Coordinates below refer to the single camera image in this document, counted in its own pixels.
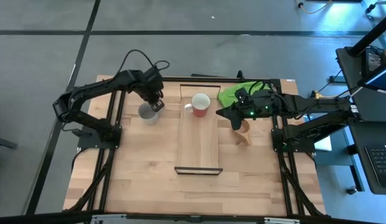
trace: keyboard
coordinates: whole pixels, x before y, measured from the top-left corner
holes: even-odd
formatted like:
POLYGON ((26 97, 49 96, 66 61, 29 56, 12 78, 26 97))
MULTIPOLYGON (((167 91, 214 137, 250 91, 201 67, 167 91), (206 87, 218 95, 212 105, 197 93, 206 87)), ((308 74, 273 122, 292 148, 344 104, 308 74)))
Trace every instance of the keyboard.
POLYGON ((386 146, 367 146, 366 151, 379 184, 386 187, 386 146))

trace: computer monitor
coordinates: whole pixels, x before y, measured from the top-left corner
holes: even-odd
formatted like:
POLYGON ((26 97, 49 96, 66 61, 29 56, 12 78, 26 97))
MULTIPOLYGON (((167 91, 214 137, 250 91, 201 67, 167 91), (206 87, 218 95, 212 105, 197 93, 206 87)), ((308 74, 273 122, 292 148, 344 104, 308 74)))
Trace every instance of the computer monitor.
POLYGON ((386 62, 376 68, 368 77, 361 79, 358 86, 386 93, 386 62))

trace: wooden tray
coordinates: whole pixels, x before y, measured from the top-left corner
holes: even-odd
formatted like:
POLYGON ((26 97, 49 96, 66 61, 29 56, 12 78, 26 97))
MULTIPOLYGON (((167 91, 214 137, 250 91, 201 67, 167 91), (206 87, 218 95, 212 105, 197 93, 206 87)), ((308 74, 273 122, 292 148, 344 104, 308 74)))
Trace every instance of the wooden tray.
POLYGON ((175 171, 178 174, 219 175, 218 109, 217 95, 220 86, 181 86, 181 120, 179 149, 175 171), (210 97, 210 106, 203 118, 184 109, 196 93, 210 97))

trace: gray cup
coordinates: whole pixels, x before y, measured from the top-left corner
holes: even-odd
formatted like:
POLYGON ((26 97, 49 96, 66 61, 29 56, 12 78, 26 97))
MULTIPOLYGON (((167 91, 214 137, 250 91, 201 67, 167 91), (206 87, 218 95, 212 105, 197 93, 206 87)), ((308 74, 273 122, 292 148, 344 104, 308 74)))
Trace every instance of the gray cup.
POLYGON ((159 118, 159 111, 154 112, 150 104, 145 102, 140 105, 138 115, 146 124, 155 124, 159 118))

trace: desk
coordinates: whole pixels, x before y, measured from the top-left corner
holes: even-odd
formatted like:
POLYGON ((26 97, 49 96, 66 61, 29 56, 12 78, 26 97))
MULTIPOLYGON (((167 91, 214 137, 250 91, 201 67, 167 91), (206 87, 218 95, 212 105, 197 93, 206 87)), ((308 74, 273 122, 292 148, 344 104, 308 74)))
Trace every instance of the desk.
MULTIPOLYGON (((106 78, 111 77, 98 76, 98 80, 106 78)), ((253 145, 244 146, 237 144, 239 140, 231 132, 230 121, 218 116, 219 164, 224 171, 218 176, 176 174, 181 84, 219 85, 220 91, 234 85, 164 82, 165 110, 153 126, 145 125, 137 116, 142 99, 135 93, 127 95, 121 120, 123 134, 115 152, 105 211, 285 216, 278 157, 271 143, 273 123, 270 118, 248 120, 253 145)), ((285 93, 298 94, 294 80, 281 80, 281 87, 285 93)), ((109 99, 110 95, 92 99, 88 113, 104 118, 109 99)), ((74 205, 90 185, 97 156, 97 149, 88 149, 76 159, 64 208, 74 205)), ((304 153, 295 153, 295 161, 301 188, 324 213, 314 162, 304 153)), ((100 193, 99 186, 94 208, 98 208, 100 193)), ((293 211, 297 213, 291 187, 290 196, 293 211)))
MULTIPOLYGON (((357 86, 362 78, 362 58, 351 57, 346 49, 337 49, 337 59, 348 88, 357 86)), ((362 88, 352 97, 364 121, 386 121, 386 94, 362 88)))
MULTIPOLYGON (((346 49, 337 49, 336 52, 348 88, 357 86, 357 82, 361 79, 361 58, 351 57, 346 49)), ((365 171, 370 190, 374 194, 386 194, 386 188, 381 187, 377 182, 365 151, 365 147, 368 145, 386 144, 386 94, 363 88, 352 99, 365 121, 349 125, 356 151, 365 171)))

